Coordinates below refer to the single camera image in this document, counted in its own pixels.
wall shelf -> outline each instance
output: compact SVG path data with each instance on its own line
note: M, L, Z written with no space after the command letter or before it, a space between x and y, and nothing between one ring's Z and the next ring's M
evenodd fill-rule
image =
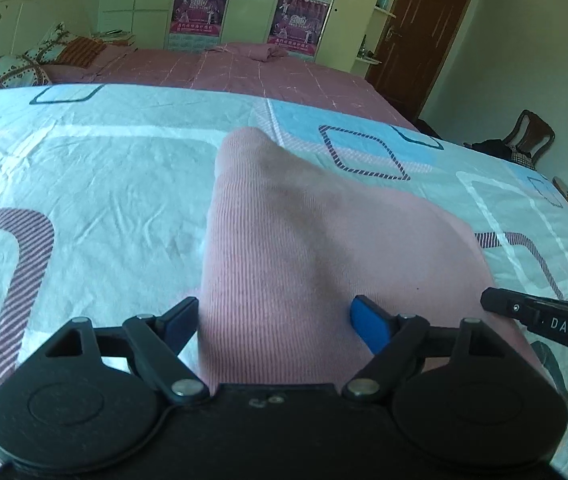
M372 57L360 57L357 56L355 58L356 61L361 61L362 63L367 63L369 65L379 65L382 64L382 62L379 59L373 59Z
M382 7L375 6L375 10L379 10L379 12L384 12L384 14L386 14L387 16L390 16L391 18L397 17L392 12L390 12L389 10L382 9Z

bedsheet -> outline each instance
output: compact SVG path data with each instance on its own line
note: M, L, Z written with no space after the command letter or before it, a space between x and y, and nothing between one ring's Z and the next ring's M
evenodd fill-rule
M443 207L474 229L498 286L568 300L568 205L521 166L406 128L228 92L2 90L0 384L68 318L112 326L197 290L215 155L247 125L337 174ZM568 404L568 349L525 335ZM183 358L197 370L195 346ZM553 464L568 478L568 428Z
M250 44L230 46L234 48L227 52L212 50L202 54L148 49L132 52L130 47L109 46L113 60L103 66L78 69L47 65L45 69L56 84L123 83L233 92L416 129L364 78L290 56L259 62L241 55ZM257 49L264 46L255 45ZM112 55L116 48L123 51L121 56Z

pink towel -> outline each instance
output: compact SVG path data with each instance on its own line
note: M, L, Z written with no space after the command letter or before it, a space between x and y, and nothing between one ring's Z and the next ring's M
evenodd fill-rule
M273 61L288 56L288 52L277 45L259 43L224 43L211 50L228 52L236 56L249 57L255 61Z
M470 227L424 199L317 168L256 128L226 137L208 217L199 331L203 379L344 384L371 353L350 326L366 294L437 326L487 321L541 365L494 286Z

wooden chair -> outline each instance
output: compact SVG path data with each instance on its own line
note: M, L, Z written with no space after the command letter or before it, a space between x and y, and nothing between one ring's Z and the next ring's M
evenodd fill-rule
M515 124L513 131L509 134L508 137L504 139L504 144L512 146L511 142L519 134L524 118L528 118L528 124L526 126L526 130L524 131L524 136L517 144L513 146L513 148L516 148L519 152L522 153L530 153L531 159L533 160L533 165L536 165L539 158L544 155L551 147L551 144L555 140L555 132L537 114L534 114L530 110L524 110L520 114L520 118ZM544 144L539 146L538 150L533 153L535 147L545 139L548 140L546 140Z

pink poster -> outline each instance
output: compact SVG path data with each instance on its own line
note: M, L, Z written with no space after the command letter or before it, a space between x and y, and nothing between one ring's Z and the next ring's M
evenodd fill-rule
M279 0L269 43L314 57L328 7L315 0Z
M226 0L175 0L171 33L219 36Z

